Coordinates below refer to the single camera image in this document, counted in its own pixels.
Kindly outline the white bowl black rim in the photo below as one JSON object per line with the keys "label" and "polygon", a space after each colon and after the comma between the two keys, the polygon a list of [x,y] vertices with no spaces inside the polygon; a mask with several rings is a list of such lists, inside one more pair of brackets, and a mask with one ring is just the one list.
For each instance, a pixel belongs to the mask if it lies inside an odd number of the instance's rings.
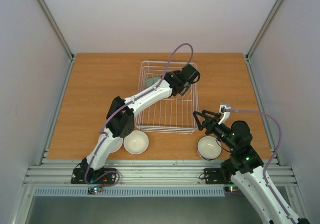
{"label": "white bowl black rim", "polygon": [[216,138],[212,136],[202,137],[197,143],[197,153],[204,160],[214,160],[222,152],[222,147],[219,144]]}

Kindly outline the celadon green ceramic bowl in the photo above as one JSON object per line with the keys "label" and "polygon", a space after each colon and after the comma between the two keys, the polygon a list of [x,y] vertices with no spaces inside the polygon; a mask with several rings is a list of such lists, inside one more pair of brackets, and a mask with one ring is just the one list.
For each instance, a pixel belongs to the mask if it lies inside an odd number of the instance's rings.
{"label": "celadon green ceramic bowl", "polygon": [[149,88],[151,87],[152,85],[156,84],[157,82],[160,81],[160,77],[152,77],[152,78],[149,78],[146,82],[145,82],[145,86],[146,88]]}

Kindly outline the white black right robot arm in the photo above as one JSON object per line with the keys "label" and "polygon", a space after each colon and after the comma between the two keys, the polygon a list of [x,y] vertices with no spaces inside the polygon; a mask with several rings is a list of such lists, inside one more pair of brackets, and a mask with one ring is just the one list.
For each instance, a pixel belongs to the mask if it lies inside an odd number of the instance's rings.
{"label": "white black right robot arm", "polygon": [[215,113],[207,110],[193,112],[198,129],[213,134],[230,151],[229,159],[220,165],[219,174],[225,184],[234,184],[244,194],[264,224],[307,224],[285,201],[267,173],[265,164],[251,146],[253,136],[247,122],[237,120],[228,127],[222,115],[229,108]]}

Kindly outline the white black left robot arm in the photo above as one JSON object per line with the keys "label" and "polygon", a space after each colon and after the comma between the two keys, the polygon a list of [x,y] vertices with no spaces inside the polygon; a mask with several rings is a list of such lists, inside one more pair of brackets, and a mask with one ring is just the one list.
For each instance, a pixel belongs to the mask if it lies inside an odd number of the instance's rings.
{"label": "white black left robot arm", "polygon": [[142,92],[125,99],[114,98],[99,132],[92,152],[80,163],[81,179],[86,184],[95,184],[103,178],[105,161],[120,139],[135,128],[135,117],[145,109],[163,99],[183,96],[192,84],[200,80],[200,73],[191,64],[181,70],[165,72],[160,80]]}

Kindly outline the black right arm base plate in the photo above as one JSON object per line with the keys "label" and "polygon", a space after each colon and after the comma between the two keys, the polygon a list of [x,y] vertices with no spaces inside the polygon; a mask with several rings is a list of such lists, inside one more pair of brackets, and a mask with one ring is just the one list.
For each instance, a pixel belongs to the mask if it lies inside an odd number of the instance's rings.
{"label": "black right arm base plate", "polygon": [[226,168],[206,168],[203,171],[205,183],[208,185],[233,184],[231,176],[235,174],[235,172],[231,172]]}

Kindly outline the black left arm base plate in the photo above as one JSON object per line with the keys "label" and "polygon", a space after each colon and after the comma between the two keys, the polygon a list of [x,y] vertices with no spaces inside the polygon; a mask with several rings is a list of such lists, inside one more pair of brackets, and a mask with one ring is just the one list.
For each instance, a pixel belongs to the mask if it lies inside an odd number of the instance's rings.
{"label": "black left arm base plate", "polygon": [[95,184],[95,185],[112,185],[116,181],[116,169],[113,168],[101,168],[99,170],[94,171],[92,168],[89,169],[86,181],[85,182],[85,168],[75,168],[73,169],[71,175],[71,184]]}

